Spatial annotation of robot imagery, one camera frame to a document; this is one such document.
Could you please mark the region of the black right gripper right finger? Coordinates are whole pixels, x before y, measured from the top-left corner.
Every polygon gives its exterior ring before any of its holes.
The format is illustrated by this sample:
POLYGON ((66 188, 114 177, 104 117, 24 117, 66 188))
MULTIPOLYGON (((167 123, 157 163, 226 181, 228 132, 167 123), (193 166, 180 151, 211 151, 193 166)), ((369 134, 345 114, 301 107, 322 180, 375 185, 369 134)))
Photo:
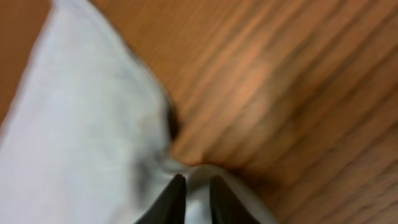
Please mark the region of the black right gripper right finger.
POLYGON ((212 224, 259 224, 220 177, 210 179, 212 224))

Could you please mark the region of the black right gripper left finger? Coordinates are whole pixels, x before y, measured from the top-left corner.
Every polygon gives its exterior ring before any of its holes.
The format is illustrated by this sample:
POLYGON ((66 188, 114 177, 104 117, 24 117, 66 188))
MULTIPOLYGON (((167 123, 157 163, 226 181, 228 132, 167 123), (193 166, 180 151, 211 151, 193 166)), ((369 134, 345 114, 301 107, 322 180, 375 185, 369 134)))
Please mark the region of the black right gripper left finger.
POLYGON ((136 224, 184 224, 186 194, 186 178, 175 175, 136 224))

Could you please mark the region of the light blue printed t-shirt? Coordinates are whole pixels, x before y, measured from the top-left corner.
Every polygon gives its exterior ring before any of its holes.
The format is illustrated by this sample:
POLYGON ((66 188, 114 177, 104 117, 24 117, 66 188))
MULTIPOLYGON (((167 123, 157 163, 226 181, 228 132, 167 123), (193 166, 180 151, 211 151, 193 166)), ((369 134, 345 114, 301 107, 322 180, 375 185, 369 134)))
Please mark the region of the light blue printed t-shirt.
POLYGON ((259 223, 276 218, 221 167, 171 158, 172 104, 89 1, 54 1, 1 129, 2 223, 136 223, 177 174, 185 223, 212 223, 220 176, 259 223))

